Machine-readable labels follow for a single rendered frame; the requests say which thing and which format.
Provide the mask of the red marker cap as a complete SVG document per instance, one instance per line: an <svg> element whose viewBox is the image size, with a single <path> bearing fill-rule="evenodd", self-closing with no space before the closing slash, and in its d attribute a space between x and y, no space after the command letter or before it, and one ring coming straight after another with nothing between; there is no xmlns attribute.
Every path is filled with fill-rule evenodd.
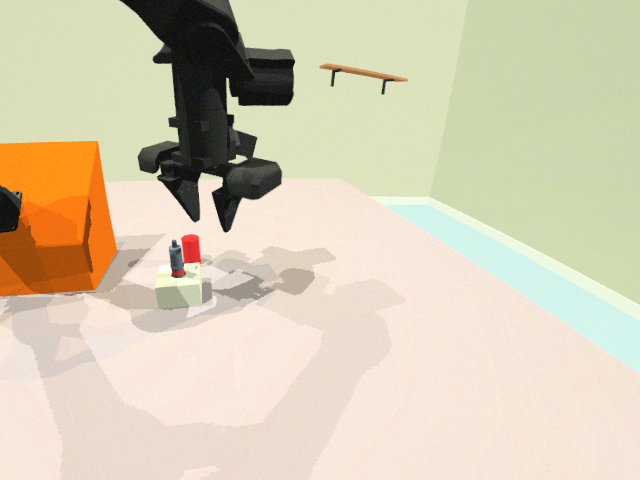
<svg viewBox="0 0 640 480"><path fill-rule="evenodd" d="M185 235L182 237L182 250L184 264L198 263L200 261L199 240L197 235Z"/></svg>

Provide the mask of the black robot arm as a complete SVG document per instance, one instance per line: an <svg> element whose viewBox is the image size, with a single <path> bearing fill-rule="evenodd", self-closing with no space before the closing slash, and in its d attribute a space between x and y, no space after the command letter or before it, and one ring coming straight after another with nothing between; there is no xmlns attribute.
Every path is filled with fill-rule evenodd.
<svg viewBox="0 0 640 480"><path fill-rule="evenodd" d="M295 64L291 50L245 47L229 0L120 1L164 42L152 60L172 63L175 108L227 107L226 77L239 105L290 104ZM233 129L233 120L227 125L227 160L253 157L257 137ZM0 185L0 233L17 230L21 198L21 191Z"/></svg>

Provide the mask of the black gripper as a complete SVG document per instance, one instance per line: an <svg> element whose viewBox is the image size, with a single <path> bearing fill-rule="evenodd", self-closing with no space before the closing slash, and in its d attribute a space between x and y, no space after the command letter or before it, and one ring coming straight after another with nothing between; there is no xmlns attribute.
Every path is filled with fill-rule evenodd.
<svg viewBox="0 0 640 480"><path fill-rule="evenodd" d="M256 157L229 163L228 125L234 114L227 107L209 110L176 108L169 127L178 128L178 142L163 141L142 148L137 156L139 168L158 172L161 181L176 198L192 222L200 220L198 181L201 173L222 177L222 187L212 192L223 232L231 230L242 198L260 200L281 185L278 163Z"/></svg>

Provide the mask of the grey marker with red band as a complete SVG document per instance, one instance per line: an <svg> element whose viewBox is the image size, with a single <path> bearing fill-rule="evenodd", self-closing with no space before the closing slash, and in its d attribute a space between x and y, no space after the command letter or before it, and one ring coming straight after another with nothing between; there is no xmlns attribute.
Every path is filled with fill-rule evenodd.
<svg viewBox="0 0 640 480"><path fill-rule="evenodd" d="M177 245L176 239L171 241L172 245L169 246L170 253L170 267L173 277L181 277L185 274L182 246Z"/></svg>

